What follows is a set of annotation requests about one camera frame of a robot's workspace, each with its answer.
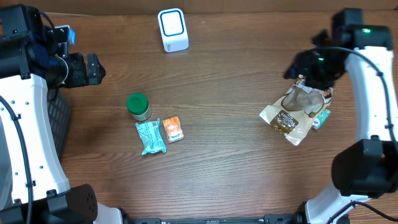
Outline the teal tissue pack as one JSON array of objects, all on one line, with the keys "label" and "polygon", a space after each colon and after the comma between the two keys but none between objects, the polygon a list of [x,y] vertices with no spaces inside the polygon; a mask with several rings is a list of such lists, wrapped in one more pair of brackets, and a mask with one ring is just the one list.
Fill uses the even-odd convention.
[{"label": "teal tissue pack", "polygon": [[330,110],[324,109],[313,121],[312,128],[320,129],[330,115]]}]

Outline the beige plastic pouch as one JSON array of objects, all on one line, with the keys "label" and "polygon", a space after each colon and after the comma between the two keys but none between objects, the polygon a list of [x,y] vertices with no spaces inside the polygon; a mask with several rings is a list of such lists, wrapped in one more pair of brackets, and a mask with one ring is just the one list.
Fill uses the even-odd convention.
[{"label": "beige plastic pouch", "polygon": [[331,103],[333,88],[319,90],[306,86],[299,75],[288,91],[275,103],[267,105],[259,116],[294,146],[306,137],[315,119]]}]

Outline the green capped bottle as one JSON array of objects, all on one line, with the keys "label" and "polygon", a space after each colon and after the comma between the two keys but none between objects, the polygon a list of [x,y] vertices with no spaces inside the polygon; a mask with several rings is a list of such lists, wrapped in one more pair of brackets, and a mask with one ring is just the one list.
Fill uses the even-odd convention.
[{"label": "green capped bottle", "polygon": [[142,93],[133,93],[126,101],[127,110],[137,121],[145,121],[150,118],[152,110],[147,97]]}]

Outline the green snack packet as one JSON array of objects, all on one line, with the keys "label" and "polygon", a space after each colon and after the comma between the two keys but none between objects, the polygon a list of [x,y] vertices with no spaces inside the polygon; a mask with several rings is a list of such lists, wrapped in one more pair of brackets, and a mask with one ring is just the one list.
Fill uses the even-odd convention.
[{"label": "green snack packet", "polygon": [[167,152],[161,133],[160,133],[160,119],[155,121],[148,121],[145,123],[136,123],[138,135],[144,145],[142,155],[156,154],[158,152]]}]

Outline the orange tissue pack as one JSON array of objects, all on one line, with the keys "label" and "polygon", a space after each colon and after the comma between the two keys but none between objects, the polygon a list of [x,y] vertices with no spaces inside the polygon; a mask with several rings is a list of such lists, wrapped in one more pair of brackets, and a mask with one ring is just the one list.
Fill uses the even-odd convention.
[{"label": "orange tissue pack", "polygon": [[165,119],[162,123],[169,143],[174,143],[184,138],[184,133],[178,116]]}]

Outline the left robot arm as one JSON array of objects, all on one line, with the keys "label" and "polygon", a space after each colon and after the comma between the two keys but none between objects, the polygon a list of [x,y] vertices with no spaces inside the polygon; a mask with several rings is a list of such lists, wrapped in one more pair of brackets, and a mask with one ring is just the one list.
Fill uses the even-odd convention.
[{"label": "left robot arm", "polygon": [[69,26],[54,26],[32,6],[1,9],[1,121],[11,160],[13,204],[3,223],[127,223],[88,185],[71,187],[50,126],[50,89],[98,85],[106,71],[95,54],[71,54]]}]

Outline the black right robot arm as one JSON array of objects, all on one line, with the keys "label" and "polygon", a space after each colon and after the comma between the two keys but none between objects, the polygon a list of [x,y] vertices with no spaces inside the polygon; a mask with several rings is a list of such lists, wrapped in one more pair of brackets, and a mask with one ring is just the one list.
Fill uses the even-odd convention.
[{"label": "black right robot arm", "polygon": [[293,215],[266,215],[266,223],[348,223],[348,212],[397,190],[397,99],[393,43],[386,26],[366,25],[360,9],[345,8],[331,31],[316,35],[284,78],[303,76],[307,86],[331,87],[343,74],[353,86],[356,140],[335,156],[331,183]]}]

